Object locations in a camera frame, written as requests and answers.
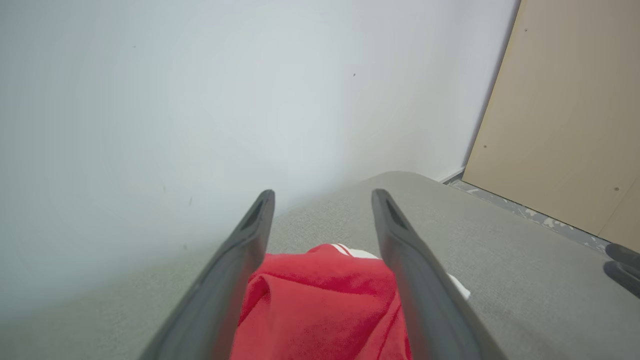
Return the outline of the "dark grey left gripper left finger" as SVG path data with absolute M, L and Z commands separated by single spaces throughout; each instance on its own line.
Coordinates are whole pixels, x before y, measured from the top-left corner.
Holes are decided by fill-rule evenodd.
M 139 360 L 229 360 L 249 276 L 265 259 L 275 192 L 261 192 Z

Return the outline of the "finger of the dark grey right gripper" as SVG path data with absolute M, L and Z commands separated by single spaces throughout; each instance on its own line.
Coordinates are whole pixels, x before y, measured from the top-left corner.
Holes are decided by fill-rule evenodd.
M 616 262 L 620 262 L 631 268 L 640 268 L 640 253 L 621 244 L 608 244 L 608 246 L 606 246 L 606 254 Z
M 603 265 L 603 272 L 611 280 L 624 287 L 626 291 L 640 299 L 640 269 L 610 260 Z

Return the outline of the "white wall baseboard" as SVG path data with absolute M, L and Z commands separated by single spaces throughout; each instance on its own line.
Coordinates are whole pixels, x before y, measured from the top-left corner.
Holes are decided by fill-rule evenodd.
M 461 168 L 458 168 L 457 170 L 453 171 L 451 174 L 439 177 L 435 181 L 439 183 L 447 183 L 452 179 L 456 178 L 457 176 L 461 175 L 462 173 L 464 173 L 465 169 L 466 167 L 462 166 Z

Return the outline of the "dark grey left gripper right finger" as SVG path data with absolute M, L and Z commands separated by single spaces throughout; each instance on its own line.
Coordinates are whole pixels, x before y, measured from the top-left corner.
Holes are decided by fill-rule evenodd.
M 393 271 L 413 360 L 507 360 L 391 194 L 371 194 L 382 260 Z

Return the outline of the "beige wooden panel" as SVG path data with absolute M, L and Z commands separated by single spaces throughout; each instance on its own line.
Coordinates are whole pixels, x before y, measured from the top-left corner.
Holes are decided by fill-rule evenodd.
M 462 179 L 640 253 L 640 0 L 521 0 Z

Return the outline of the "red Bulls 23 jersey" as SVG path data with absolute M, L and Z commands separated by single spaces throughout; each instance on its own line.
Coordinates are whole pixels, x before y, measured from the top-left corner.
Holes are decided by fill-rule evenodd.
M 230 360 L 412 360 L 394 273 L 340 243 L 266 254 L 247 281 Z

